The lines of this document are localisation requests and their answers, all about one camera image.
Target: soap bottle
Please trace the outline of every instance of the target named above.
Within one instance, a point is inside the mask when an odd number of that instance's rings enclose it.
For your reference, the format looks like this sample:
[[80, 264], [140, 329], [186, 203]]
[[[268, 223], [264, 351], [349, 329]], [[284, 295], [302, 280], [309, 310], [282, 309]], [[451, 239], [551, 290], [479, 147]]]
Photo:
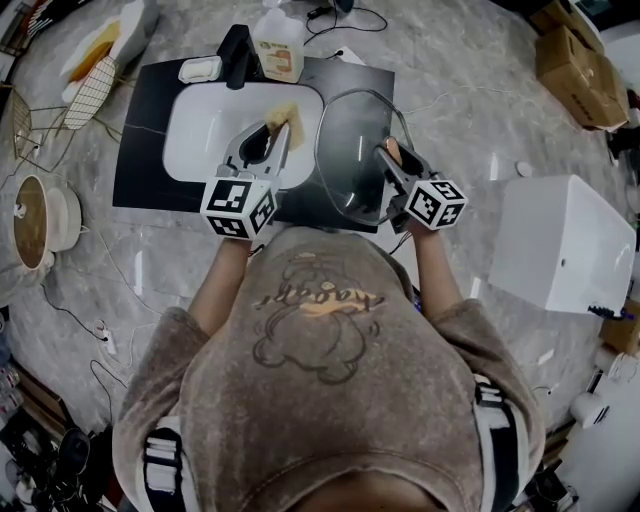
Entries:
[[267, 78], [295, 84], [304, 67], [304, 24], [287, 18], [279, 6], [288, 0], [263, 0], [269, 11], [253, 30], [253, 46]]

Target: marble floor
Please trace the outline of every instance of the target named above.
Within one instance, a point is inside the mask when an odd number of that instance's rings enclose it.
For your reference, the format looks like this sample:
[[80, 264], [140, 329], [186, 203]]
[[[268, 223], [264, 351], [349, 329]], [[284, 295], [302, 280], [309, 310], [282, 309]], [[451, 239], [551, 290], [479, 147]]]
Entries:
[[[62, 64], [81, 37], [119, 12], [123, 3], [93, 0], [33, 42], [13, 79], [32, 107], [60, 104]], [[252, 26], [263, 12], [258, 0], [159, 3], [157, 30], [145, 53], [128, 70], [131, 78], [145, 64], [215, 53], [232, 23]], [[421, 109], [438, 99], [407, 119], [418, 152], [455, 179], [470, 198], [464, 218], [445, 235], [465, 294], [470, 293], [475, 277], [487, 278], [504, 187], [508, 179], [517, 179], [514, 165], [518, 161], [531, 164], [537, 176], [577, 174], [621, 214], [629, 214], [624, 173], [609, 163], [604, 135], [581, 130], [536, 81], [536, 35], [525, 21], [487, 0], [366, 0], [363, 5], [389, 20], [386, 31], [335, 31], [314, 39], [307, 55], [329, 56], [348, 45], [366, 64], [395, 71], [394, 101], [401, 110]], [[311, 8], [305, 1], [286, 6], [300, 19]], [[318, 20], [318, 28], [329, 21]], [[360, 27], [376, 23], [363, 12], [346, 21]], [[131, 94], [130, 87], [117, 87], [101, 117], [121, 128]], [[0, 180], [16, 166], [8, 118], [5, 112], [0, 128]], [[45, 167], [59, 156], [65, 136], [45, 147], [41, 156]], [[72, 250], [58, 254], [45, 284], [51, 302], [73, 311], [89, 328], [97, 320], [107, 324], [120, 364], [69, 315], [53, 310], [40, 287], [25, 290], [12, 304], [14, 356], [62, 396], [86, 429], [100, 428], [109, 418], [107, 396], [90, 371], [90, 361], [111, 366], [126, 384], [157, 321], [154, 310], [186, 306], [220, 244], [196, 214], [112, 207], [117, 154], [118, 145], [97, 123], [75, 135], [56, 172], [77, 190], [90, 232], [81, 235]], [[29, 165], [21, 166], [0, 191], [2, 263], [14, 258], [13, 197], [20, 179], [32, 172]], [[491, 181], [491, 176], [498, 180]], [[383, 230], [376, 241], [390, 250], [397, 237]], [[411, 241], [396, 256], [415, 278]], [[487, 284], [481, 287], [480, 297], [531, 386], [553, 390], [550, 396], [544, 390], [538, 393], [548, 426], [562, 421], [568, 404], [591, 377], [600, 321], [587, 315], [545, 312]], [[539, 365], [539, 358], [550, 350], [554, 356]], [[113, 397], [115, 414], [125, 389], [100, 368], [96, 371]]]

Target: black and white marker cube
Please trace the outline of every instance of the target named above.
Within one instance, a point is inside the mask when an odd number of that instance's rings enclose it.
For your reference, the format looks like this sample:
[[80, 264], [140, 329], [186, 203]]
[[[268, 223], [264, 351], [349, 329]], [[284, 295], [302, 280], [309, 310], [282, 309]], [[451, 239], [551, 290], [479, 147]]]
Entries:
[[276, 182], [214, 178], [207, 183], [200, 213], [227, 238], [255, 239], [276, 212]]
[[453, 226], [468, 199], [450, 180], [417, 181], [411, 191], [405, 210], [429, 229]]

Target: black strap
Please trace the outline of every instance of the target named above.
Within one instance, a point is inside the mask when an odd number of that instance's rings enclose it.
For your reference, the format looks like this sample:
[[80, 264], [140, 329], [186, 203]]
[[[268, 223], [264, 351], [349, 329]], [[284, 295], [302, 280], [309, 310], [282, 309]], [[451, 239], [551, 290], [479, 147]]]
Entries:
[[509, 428], [491, 430], [496, 469], [496, 494], [493, 497], [492, 512], [504, 512], [518, 496], [518, 434], [511, 409], [504, 404], [502, 410], [509, 419]]
[[[148, 455], [148, 449], [153, 446], [153, 439], [172, 441], [175, 443], [173, 459], [163, 459]], [[147, 491], [151, 508], [154, 512], [186, 512], [184, 497], [182, 496], [182, 439], [170, 428], [154, 430], [147, 436], [145, 450], [142, 455], [144, 462], [144, 488]], [[149, 487], [147, 471], [153, 470], [153, 465], [175, 468], [174, 486], [172, 490], [159, 490]]]
[[476, 379], [475, 398], [481, 408], [500, 409], [509, 423], [508, 427], [490, 429], [496, 483], [491, 511], [504, 512], [518, 496], [519, 461], [516, 420], [511, 408], [505, 402], [502, 391], [486, 377], [480, 376], [480, 380]]

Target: sink basin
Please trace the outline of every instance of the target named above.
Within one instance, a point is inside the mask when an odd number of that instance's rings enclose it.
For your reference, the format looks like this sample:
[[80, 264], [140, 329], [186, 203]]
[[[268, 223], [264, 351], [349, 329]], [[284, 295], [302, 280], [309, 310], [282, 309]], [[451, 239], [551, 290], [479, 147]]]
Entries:
[[635, 245], [631, 226], [579, 177], [517, 179], [506, 188], [489, 282], [549, 311], [617, 314]]
[[289, 153], [280, 178], [283, 189], [297, 187], [313, 171], [313, 145], [323, 109], [320, 95], [303, 85], [247, 83], [237, 91], [221, 82], [187, 87], [176, 98], [169, 120], [162, 155], [167, 173], [178, 181], [207, 182], [233, 137], [289, 101], [298, 104], [305, 140]]

